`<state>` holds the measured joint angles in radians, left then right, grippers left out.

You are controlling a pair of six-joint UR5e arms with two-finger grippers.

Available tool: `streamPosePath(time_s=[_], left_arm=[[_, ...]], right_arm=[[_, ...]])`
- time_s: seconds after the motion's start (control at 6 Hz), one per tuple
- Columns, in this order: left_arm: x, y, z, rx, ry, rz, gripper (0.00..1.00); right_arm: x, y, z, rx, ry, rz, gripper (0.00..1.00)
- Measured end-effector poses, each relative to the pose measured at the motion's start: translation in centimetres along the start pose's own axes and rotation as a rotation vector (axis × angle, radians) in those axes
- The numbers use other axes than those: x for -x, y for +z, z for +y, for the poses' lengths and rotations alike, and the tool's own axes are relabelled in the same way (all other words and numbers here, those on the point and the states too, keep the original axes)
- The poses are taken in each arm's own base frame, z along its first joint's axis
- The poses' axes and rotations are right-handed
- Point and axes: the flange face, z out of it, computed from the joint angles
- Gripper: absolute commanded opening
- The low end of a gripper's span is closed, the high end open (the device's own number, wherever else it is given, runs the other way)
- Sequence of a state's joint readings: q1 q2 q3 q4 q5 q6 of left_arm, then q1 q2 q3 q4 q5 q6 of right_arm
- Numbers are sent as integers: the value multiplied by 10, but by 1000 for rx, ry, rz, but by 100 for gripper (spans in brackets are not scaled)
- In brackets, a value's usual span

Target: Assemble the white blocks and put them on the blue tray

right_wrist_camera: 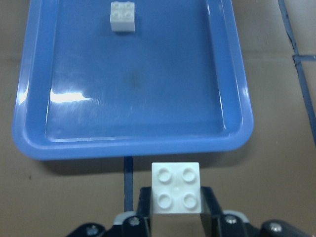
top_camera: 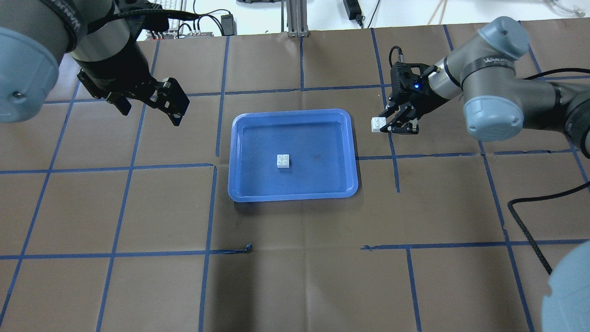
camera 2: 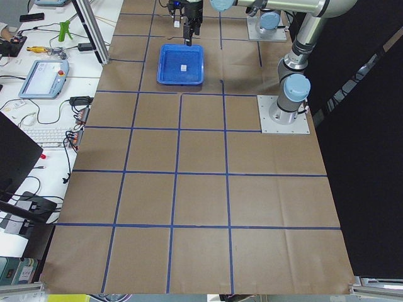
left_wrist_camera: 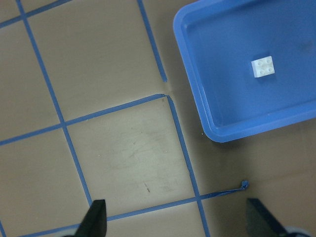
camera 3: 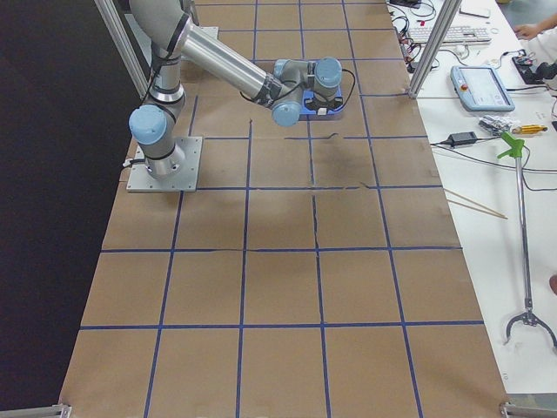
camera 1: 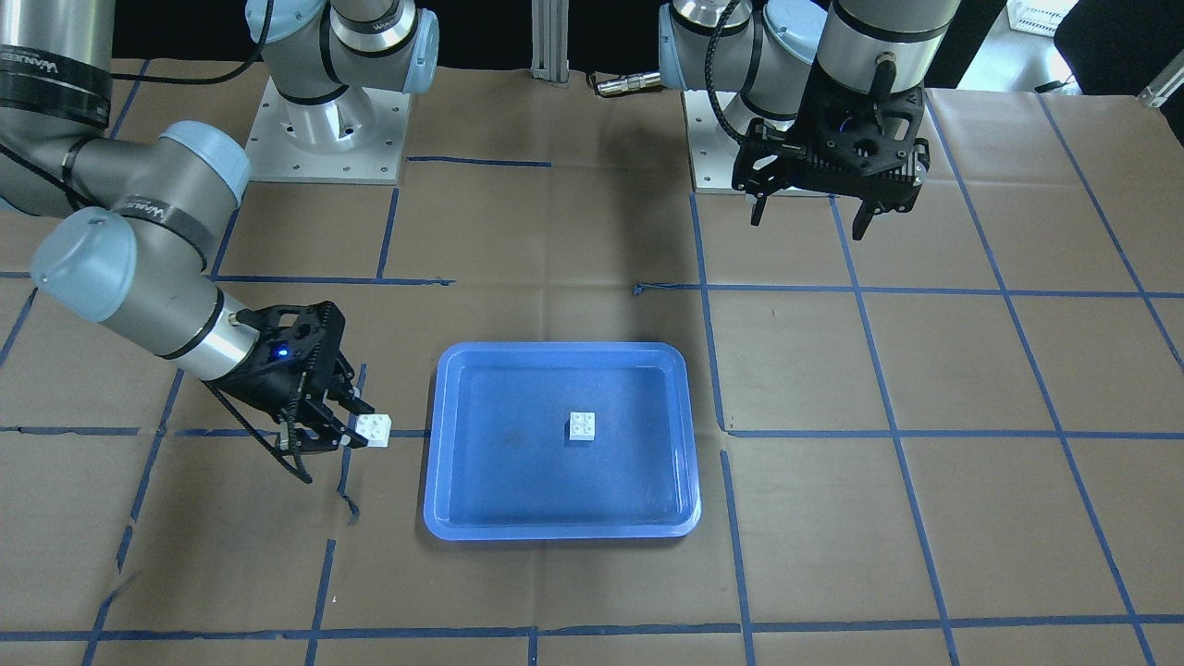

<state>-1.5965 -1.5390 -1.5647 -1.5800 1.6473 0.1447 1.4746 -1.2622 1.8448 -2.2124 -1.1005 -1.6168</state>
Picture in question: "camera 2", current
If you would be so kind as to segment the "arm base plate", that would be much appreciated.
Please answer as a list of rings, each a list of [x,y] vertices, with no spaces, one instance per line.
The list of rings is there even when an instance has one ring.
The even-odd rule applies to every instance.
[[[287,36],[282,20],[275,29],[264,29],[260,25],[260,17],[246,18],[248,39],[255,42],[286,42]]]
[[[281,110],[278,96],[257,95],[261,133],[275,135],[309,135],[310,129],[304,105],[294,113]]]

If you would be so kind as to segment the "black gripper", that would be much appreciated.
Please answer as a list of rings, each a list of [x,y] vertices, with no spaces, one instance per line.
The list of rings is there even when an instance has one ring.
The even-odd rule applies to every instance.
[[[184,15],[186,23],[183,25],[183,38],[186,46],[192,46],[193,29],[194,34],[200,34],[200,27],[203,22],[203,0],[184,1]]]

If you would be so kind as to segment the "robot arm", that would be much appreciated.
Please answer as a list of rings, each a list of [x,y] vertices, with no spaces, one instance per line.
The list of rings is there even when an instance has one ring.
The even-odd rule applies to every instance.
[[[231,6],[244,6],[249,9],[250,15],[264,8],[306,14],[292,49],[278,63],[280,93],[276,103],[271,105],[269,113],[274,122],[290,125],[296,120],[298,109],[310,92],[310,82],[304,76],[304,70],[327,19],[348,12],[356,1],[211,1],[210,4],[220,12],[228,10]]]
[[[174,18],[179,10],[180,17],[185,18],[183,38],[187,46],[192,45],[193,35],[200,34],[203,23],[203,1],[171,1],[169,13]],[[251,41],[282,42],[286,41],[287,26],[282,23],[281,11],[268,9],[265,1],[253,1],[246,8],[246,25]]]

